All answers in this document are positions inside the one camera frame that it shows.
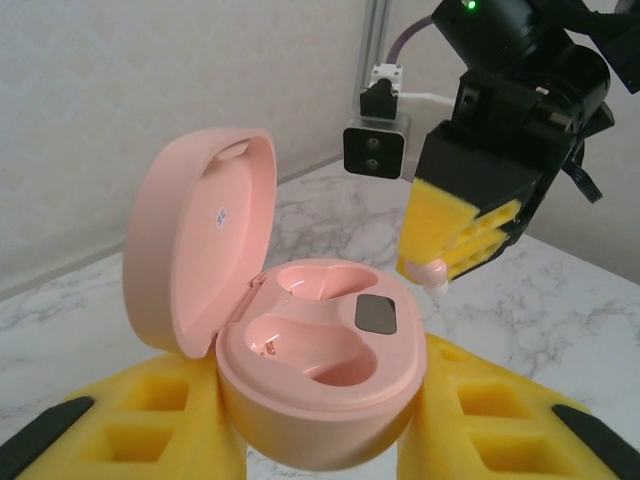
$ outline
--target purple cable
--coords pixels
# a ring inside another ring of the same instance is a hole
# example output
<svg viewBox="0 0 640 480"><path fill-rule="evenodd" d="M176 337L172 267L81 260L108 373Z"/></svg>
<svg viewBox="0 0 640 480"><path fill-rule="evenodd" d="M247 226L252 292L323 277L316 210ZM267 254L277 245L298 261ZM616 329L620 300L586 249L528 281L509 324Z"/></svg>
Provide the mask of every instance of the purple cable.
<svg viewBox="0 0 640 480"><path fill-rule="evenodd" d="M391 49L389 50L389 55L387 55L386 63L398 63L398 57L400 56L400 51L402 47L409 41L411 37L413 37L416 33L418 33L423 28L427 28L433 22L431 21L431 15L427 15L424 18L421 18L416 23L407 28L404 32L400 34L400 36L393 42Z"/></svg>

